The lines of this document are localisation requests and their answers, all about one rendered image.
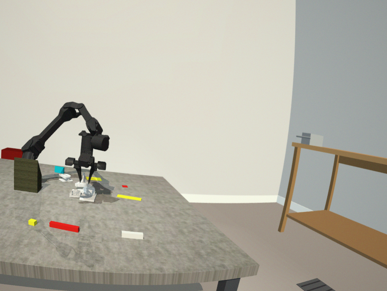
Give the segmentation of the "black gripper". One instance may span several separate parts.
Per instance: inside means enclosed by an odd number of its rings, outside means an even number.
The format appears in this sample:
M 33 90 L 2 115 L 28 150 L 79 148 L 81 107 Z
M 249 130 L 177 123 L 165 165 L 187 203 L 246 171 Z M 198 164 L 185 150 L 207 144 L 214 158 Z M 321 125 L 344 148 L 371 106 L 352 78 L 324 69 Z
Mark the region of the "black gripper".
M 93 148 L 82 148 L 81 147 L 81 152 L 82 152 L 82 150 L 84 150 L 85 153 L 89 153 L 89 152 L 93 153 Z M 81 154 L 81 152 L 80 152 L 80 154 Z M 75 168 L 77 170 L 79 180 L 81 182 L 81 180 L 82 180 L 81 167 L 78 165 L 78 160 L 75 160 L 75 158 L 72 158 L 72 157 L 68 157 L 65 160 L 65 165 L 72 166 L 73 164 L 74 164 L 73 168 Z M 104 171 L 106 170 L 106 162 L 98 161 L 98 163 L 94 163 L 93 165 L 89 165 L 89 166 L 91 166 L 91 169 L 90 169 L 88 184 L 91 180 L 91 177 L 92 177 L 92 174 L 94 171 L 97 171 L 97 169 L 104 170 Z

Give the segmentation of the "teal rectangular block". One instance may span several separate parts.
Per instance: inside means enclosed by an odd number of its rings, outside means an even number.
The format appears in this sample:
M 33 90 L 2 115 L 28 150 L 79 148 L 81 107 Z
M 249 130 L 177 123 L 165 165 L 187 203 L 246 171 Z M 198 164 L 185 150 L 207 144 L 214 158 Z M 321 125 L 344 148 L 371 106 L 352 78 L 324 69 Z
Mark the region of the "teal rectangular block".
M 55 166 L 55 172 L 64 174 L 64 167 Z

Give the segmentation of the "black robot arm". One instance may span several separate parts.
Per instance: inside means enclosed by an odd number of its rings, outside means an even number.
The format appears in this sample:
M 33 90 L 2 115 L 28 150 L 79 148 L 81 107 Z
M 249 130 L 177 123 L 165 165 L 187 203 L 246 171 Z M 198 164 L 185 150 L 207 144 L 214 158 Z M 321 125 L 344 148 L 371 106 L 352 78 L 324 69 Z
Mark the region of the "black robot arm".
M 79 112 L 76 112 L 77 109 Z M 21 148 L 23 151 L 22 158 L 35 160 L 39 154 L 45 149 L 45 142 L 49 137 L 66 121 L 70 121 L 72 118 L 78 118 L 80 115 L 86 121 L 86 127 L 90 133 L 83 131 L 79 133 L 82 136 L 81 147 L 93 148 L 101 151 L 107 151 L 109 148 L 108 135 L 102 135 L 103 129 L 100 126 L 97 119 L 92 117 L 83 103 L 67 102 L 59 111 L 58 116 L 37 136 L 32 137 Z M 78 165 L 80 167 L 89 168 L 89 165 L 93 165 L 95 158 L 92 152 L 85 153 L 82 150 L 81 155 L 78 158 Z

